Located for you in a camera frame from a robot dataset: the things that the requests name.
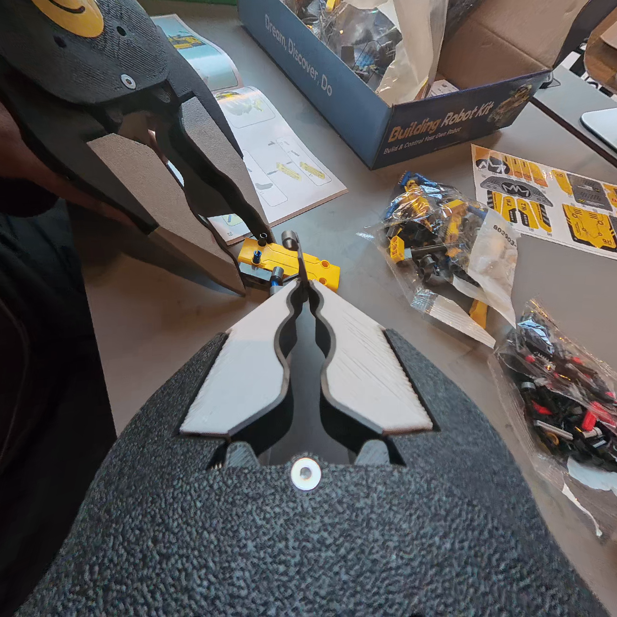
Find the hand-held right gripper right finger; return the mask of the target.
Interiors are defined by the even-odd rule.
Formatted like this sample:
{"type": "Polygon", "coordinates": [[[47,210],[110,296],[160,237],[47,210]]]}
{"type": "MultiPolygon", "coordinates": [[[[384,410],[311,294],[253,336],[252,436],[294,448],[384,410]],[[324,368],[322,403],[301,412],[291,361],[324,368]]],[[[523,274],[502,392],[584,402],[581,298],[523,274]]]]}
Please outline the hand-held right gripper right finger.
{"type": "Polygon", "coordinates": [[[310,282],[309,297],[316,341],[325,355],[326,402],[380,436],[432,430],[381,324],[318,281],[310,282]]]}

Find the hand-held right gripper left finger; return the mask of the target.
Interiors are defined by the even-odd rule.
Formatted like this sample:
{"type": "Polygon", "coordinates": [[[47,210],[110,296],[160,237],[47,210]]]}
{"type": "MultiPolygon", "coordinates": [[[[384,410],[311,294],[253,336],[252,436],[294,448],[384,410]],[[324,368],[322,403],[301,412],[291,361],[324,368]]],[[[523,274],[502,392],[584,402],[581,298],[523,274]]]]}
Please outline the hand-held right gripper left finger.
{"type": "Polygon", "coordinates": [[[300,280],[293,280],[227,330],[181,434],[232,437],[282,403],[299,314],[300,280]]]}

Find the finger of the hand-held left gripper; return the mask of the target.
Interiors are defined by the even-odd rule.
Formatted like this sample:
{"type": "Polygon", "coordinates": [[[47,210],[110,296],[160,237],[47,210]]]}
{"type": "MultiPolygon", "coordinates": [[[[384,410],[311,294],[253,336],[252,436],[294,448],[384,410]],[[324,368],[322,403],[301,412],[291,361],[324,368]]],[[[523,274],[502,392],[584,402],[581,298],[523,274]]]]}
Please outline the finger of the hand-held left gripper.
{"type": "Polygon", "coordinates": [[[213,219],[237,215],[251,235],[274,241],[241,150],[216,98],[208,91],[183,103],[173,100],[154,115],[158,146],[183,179],[192,212],[213,219]]]}
{"type": "Polygon", "coordinates": [[[110,134],[88,143],[157,223],[151,240],[220,286],[246,294],[236,261],[198,220],[180,185],[149,146],[110,134]]]}

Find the grey angled connector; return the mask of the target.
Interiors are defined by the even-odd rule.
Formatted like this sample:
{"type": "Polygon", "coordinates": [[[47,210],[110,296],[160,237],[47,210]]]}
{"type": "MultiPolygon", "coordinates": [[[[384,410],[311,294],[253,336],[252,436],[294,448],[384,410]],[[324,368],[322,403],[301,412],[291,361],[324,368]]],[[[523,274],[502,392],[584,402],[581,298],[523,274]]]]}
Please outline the grey angled connector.
{"type": "Polygon", "coordinates": [[[268,289],[272,272],[253,264],[240,263],[241,277],[246,286],[256,289],[268,289]]]}
{"type": "MultiPolygon", "coordinates": [[[[293,230],[283,231],[282,232],[282,246],[291,252],[293,251],[297,252],[298,273],[296,275],[296,278],[300,282],[299,287],[303,291],[303,298],[304,298],[303,301],[305,301],[308,298],[309,279],[308,279],[307,269],[305,266],[302,246],[299,241],[299,237],[297,233],[293,230]]],[[[278,270],[276,270],[276,268],[277,267],[275,266],[274,269],[272,270],[272,277],[271,277],[270,283],[275,282],[275,284],[283,285],[284,270],[281,266],[278,267],[278,270]]]]}

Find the yellow beam panel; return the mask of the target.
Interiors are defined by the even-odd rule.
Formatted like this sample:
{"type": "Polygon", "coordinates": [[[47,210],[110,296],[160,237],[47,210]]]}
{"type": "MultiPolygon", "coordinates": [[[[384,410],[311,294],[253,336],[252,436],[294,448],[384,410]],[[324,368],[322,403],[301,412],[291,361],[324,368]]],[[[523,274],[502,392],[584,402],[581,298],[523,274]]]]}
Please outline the yellow beam panel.
{"type": "MultiPolygon", "coordinates": [[[[297,275],[298,261],[296,251],[291,252],[282,245],[275,243],[259,246],[255,239],[247,238],[244,240],[237,258],[238,265],[240,263],[252,264],[251,258],[255,250],[261,250],[263,253],[261,263],[257,266],[271,272],[275,266],[281,266],[284,270],[283,281],[297,275]]],[[[331,291],[338,291],[341,274],[340,267],[328,260],[321,260],[306,253],[304,253],[304,260],[309,281],[316,280],[331,291]]]]}

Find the blue cardboard kit box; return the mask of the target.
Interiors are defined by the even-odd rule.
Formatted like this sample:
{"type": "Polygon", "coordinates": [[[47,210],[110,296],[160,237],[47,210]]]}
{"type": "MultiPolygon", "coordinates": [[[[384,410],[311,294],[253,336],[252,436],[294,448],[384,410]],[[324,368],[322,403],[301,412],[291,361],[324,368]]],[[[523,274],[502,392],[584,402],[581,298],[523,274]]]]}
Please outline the blue cardboard kit box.
{"type": "Polygon", "coordinates": [[[256,42],[370,169],[509,127],[568,53],[591,9],[613,1],[448,1],[435,80],[459,91],[389,106],[282,1],[238,1],[256,42]]]}

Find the bag of yellow blue parts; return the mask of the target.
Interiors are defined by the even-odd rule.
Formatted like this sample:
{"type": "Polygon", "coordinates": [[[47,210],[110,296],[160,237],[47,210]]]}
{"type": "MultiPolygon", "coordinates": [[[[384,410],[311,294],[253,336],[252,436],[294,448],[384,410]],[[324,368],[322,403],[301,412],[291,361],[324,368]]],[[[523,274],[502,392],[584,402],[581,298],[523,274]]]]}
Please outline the bag of yellow blue parts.
{"type": "Polygon", "coordinates": [[[385,258],[410,306],[494,349],[493,309],[511,326],[519,232],[458,189],[406,172],[381,220],[358,232],[385,258]]]}

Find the large clear bag yellow parts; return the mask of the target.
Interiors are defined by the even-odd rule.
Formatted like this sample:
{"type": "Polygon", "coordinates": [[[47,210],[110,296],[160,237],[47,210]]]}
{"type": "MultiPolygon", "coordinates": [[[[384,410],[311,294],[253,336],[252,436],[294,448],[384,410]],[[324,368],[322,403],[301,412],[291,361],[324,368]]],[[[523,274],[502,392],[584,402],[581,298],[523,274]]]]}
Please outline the large clear bag yellow parts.
{"type": "Polygon", "coordinates": [[[433,85],[448,1],[283,1],[389,106],[433,85]]]}

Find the grey desk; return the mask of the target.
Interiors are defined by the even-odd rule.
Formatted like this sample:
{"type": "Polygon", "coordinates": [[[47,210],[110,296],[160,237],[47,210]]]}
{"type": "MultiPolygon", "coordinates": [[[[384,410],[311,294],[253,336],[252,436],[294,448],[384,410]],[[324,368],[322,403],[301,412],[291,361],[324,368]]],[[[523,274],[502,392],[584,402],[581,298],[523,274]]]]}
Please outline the grey desk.
{"type": "MultiPolygon", "coordinates": [[[[560,548],[611,616],[616,616],[616,541],[595,536],[589,518],[535,472],[509,425],[489,368],[485,345],[439,324],[407,305],[377,249],[355,235],[379,217],[394,195],[404,168],[457,186],[472,196],[470,146],[369,171],[304,95],[241,25],[239,17],[181,17],[234,60],[245,83],[258,87],[294,132],[340,179],[349,192],[290,220],[302,245],[341,267],[342,297],[382,325],[394,328],[455,382],[500,433],[533,491],[537,507],[560,548]]],[[[185,361],[216,333],[231,326],[265,298],[251,289],[246,297],[223,290],[168,257],[139,233],[95,215],[72,211],[76,246],[82,259],[89,308],[105,383],[118,433],[138,409],[185,361]]],[[[521,310],[535,297],[572,337],[616,368],[613,261],[524,237],[516,268],[513,304],[521,310]]],[[[369,592],[384,589],[390,575],[373,575],[372,554],[360,559],[360,603],[344,599],[347,582],[335,582],[335,567],[322,567],[296,536],[284,542],[285,557],[299,557],[291,574],[276,578],[280,560],[269,559],[274,540],[265,542],[258,569],[241,566],[238,576],[217,567],[237,595],[227,608],[198,608],[197,614],[388,615],[411,608],[370,608],[369,592]]]]}

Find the white instruction booklet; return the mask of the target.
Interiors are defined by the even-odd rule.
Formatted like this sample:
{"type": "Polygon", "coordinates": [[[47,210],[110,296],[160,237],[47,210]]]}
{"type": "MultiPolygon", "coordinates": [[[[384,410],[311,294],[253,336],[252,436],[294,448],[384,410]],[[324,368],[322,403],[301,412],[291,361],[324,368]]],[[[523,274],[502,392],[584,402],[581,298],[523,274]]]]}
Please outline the white instruction booklet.
{"type": "Polygon", "coordinates": [[[176,14],[152,21],[203,79],[225,114],[267,222],[278,225],[348,192],[267,97],[243,84],[232,59],[176,14]]]}

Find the bag of red black parts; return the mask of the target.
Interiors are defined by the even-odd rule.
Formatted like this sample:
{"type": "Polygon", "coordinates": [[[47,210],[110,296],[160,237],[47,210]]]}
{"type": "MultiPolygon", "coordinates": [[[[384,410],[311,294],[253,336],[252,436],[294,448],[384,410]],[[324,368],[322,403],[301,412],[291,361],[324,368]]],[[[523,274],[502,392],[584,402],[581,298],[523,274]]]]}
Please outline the bag of red black parts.
{"type": "Polygon", "coordinates": [[[529,462],[616,541],[616,372],[569,338],[531,299],[489,368],[529,462]]]}

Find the person's legs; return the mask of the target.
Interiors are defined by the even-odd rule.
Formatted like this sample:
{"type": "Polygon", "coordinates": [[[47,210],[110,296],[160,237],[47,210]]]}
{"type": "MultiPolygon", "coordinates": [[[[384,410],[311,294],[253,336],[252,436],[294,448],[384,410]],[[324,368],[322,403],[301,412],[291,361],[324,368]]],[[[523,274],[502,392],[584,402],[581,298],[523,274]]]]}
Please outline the person's legs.
{"type": "Polygon", "coordinates": [[[60,550],[116,439],[64,200],[1,214],[1,616],[60,550]]]}

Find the yellow grey sticker sheet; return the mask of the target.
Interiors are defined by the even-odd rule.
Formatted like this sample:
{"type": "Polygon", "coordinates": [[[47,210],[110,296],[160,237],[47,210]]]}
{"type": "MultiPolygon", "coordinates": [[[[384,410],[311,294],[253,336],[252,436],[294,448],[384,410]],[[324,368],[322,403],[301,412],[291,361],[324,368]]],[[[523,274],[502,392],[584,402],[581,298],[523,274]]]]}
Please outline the yellow grey sticker sheet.
{"type": "Polygon", "coordinates": [[[473,144],[476,200],[521,234],[616,259],[616,184],[473,144]]]}

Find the white stand base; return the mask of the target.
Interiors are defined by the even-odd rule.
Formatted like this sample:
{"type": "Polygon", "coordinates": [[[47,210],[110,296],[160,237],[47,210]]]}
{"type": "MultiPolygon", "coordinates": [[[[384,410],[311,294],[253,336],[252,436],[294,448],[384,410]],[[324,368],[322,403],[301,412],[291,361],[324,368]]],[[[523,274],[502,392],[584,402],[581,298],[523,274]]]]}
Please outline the white stand base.
{"type": "Polygon", "coordinates": [[[585,112],[581,116],[582,125],[600,141],[616,152],[616,114],[615,107],[585,112]]]}

